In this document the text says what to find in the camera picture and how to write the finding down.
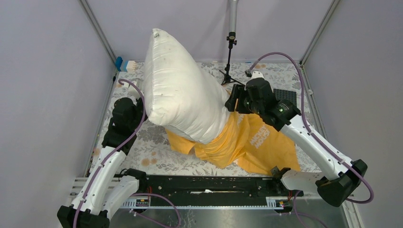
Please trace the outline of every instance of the floral pattern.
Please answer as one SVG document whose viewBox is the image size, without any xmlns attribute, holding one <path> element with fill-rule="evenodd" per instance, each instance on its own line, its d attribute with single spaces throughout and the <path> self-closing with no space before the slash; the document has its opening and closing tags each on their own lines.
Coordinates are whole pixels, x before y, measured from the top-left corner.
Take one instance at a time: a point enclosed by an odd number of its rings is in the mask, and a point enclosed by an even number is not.
<svg viewBox="0 0 403 228">
<path fill-rule="evenodd" d="M 225 68 L 225 63 L 207 62 L 198 63 L 205 71 L 209 72 L 218 82 L 222 82 L 223 75 L 219 70 Z M 246 83 L 249 78 L 245 77 L 245 70 L 251 66 L 250 63 L 233 63 L 230 68 L 230 75 L 236 80 Z M 292 64 L 258 64 L 255 67 L 270 82 L 272 88 L 296 91 L 297 105 L 301 106 L 301 85 Z M 134 73 L 121 72 L 119 78 L 133 80 L 134 78 L 143 78 L 143 63 L 137 64 Z M 232 89 L 233 84 L 226 85 L 228 90 Z M 104 135 L 107 132 L 109 120 L 112 116 L 113 104 L 122 97 L 130 97 L 128 90 L 116 84 L 113 95 L 106 113 L 105 121 L 97 142 L 97 149 L 94 150 L 93 159 L 91 159 L 92 171 L 98 157 L 99 149 Z M 313 115 L 305 99 L 305 114 L 310 123 L 313 123 Z M 302 171 L 320 171 L 317 165 L 296 146 L 298 162 Z M 198 159 L 194 152 L 188 155 L 172 151 L 163 127 L 156 126 L 149 121 L 145 121 L 137 139 L 132 146 L 125 161 L 118 169 L 134 168 L 142 170 L 148 174 L 165 175 L 206 175 L 206 176 L 261 176 L 255 173 L 248 173 L 236 164 L 232 163 L 224 169 L 220 169 L 208 161 Z"/>
</svg>

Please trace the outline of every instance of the reflective surface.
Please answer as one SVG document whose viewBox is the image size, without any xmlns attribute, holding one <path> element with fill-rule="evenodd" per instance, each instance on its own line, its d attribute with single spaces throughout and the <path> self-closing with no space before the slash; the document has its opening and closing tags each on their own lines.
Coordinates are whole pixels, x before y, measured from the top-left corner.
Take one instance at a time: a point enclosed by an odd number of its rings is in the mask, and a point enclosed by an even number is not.
<svg viewBox="0 0 403 228">
<path fill-rule="evenodd" d="M 335 208 L 321 199 L 297 200 L 298 212 L 321 219 L 329 228 L 348 227 L 343 208 Z M 258 209 L 190 209 L 180 210 L 183 228 L 303 228 L 295 215 L 279 216 L 273 210 Z M 149 209 L 143 213 L 168 226 L 178 220 L 173 209 Z M 301 217 L 309 228 L 323 226 L 310 218 Z M 134 217 L 127 209 L 120 209 L 111 220 L 110 228 L 160 228 L 144 218 Z"/>
</svg>

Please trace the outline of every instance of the yellow cloth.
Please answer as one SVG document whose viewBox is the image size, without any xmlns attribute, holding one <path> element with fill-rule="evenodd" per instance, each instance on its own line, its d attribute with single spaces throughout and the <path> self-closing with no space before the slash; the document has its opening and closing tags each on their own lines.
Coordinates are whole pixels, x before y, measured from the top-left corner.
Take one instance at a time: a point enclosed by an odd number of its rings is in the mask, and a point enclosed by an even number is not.
<svg viewBox="0 0 403 228">
<path fill-rule="evenodd" d="M 193 142 L 168 130 L 171 149 L 195 154 L 219 168 L 238 159 L 238 165 L 247 172 L 271 175 L 277 166 L 300 171 L 294 142 L 273 127 L 264 124 L 256 114 L 232 112 L 221 134 L 208 144 Z"/>
</svg>

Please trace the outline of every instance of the wall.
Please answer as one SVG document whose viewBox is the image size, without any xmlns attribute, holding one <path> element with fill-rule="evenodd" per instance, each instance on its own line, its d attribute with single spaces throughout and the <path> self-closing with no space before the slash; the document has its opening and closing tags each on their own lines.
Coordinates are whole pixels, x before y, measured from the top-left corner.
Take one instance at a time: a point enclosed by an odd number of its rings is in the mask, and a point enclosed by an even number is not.
<svg viewBox="0 0 403 228">
<path fill-rule="evenodd" d="M 0 227 L 57 227 L 114 69 L 77 0 L 2 1 L 0 23 Z"/>
<path fill-rule="evenodd" d="M 88 0 L 117 55 L 144 61 L 151 29 L 173 35 L 196 61 L 226 60 L 228 0 Z M 302 58 L 332 0 L 239 0 L 234 61 L 282 51 Z M 271 60 L 283 60 L 273 57 Z"/>
<path fill-rule="evenodd" d="M 369 166 L 365 228 L 403 227 L 402 22 L 401 0 L 341 1 L 306 64 L 330 142 Z"/>
</svg>

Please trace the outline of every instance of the pillow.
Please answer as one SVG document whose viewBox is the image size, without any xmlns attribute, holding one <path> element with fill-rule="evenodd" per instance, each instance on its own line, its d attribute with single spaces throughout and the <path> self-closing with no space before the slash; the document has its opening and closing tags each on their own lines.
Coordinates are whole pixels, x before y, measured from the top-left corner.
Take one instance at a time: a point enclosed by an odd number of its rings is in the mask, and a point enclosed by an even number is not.
<svg viewBox="0 0 403 228">
<path fill-rule="evenodd" d="M 143 89 L 148 119 L 186 139 L 209 143 L 228 120 L 229 94 L 161 29 L 150 37 Z"/>
</svg>

